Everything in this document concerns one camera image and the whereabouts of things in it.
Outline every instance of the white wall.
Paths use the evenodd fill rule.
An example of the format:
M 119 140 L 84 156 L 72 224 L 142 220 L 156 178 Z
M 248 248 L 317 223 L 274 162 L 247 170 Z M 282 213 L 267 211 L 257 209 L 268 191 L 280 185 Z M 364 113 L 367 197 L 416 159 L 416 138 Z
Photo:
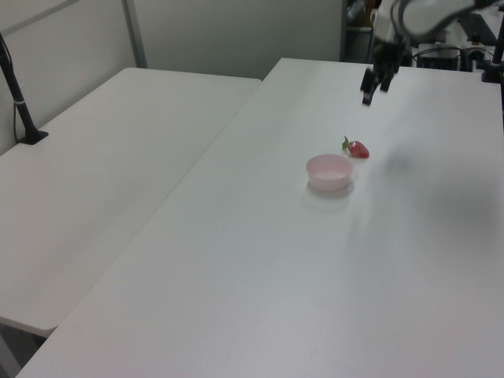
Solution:
M 121 0 L 79 0 L 4 38 L 37 127 L 135 66 Z M 0 75 L 0 154 L 14 145 L 12 106 Z
M 340 57 L 345 0 L 128 3 L 151 69 L 264 79 L 281 57 Z

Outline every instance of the red strawberry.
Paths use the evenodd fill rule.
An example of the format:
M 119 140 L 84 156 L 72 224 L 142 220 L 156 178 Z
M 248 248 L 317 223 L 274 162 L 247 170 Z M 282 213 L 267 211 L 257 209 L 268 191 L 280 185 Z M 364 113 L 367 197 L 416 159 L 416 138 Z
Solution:
M 350 151 L 350 155 L 354 158 L 369 158 L 369 150 L 365 148 L 365 146 L 358 142 L 349 142 L 348 138 L 345 136 L 345 142 L 343 142 L 343 151 L 348 149 Z

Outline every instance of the pink bowl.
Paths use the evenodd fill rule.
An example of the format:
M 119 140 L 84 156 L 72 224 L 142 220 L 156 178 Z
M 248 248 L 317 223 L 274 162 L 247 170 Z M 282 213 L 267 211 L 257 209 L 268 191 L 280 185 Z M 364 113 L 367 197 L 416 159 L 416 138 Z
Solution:
M 309 184 L 319 191 L 343 189 L 350 181 L 352 169 L 350 160 L 341 155 L 318 155 L 306 163 Z

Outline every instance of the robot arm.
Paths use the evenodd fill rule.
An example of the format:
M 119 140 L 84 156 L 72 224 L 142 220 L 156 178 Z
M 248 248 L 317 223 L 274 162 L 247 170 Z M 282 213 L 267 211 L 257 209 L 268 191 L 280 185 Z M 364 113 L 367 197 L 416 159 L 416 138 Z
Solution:
M 410 39 L 423 42 L 462 14 L 498 0 L 383 0 L 374 21 L 374 65 L 366 69 L 362 103 L 371 105 L 375 90 L 387 92 Z

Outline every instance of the table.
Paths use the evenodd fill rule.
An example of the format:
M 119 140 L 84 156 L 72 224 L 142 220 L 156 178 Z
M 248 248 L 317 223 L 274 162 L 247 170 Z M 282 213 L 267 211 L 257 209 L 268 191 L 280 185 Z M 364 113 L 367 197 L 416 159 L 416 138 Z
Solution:
M 499 376 L 498 86 L 400 68 L 365 108 L 364 71 L 280 61 L 19 377 Z M 370 159 L 312 191 L 343 135 Z
M 0 158 L 0 322 L 48 336 L 260 81 L 126 69 Z

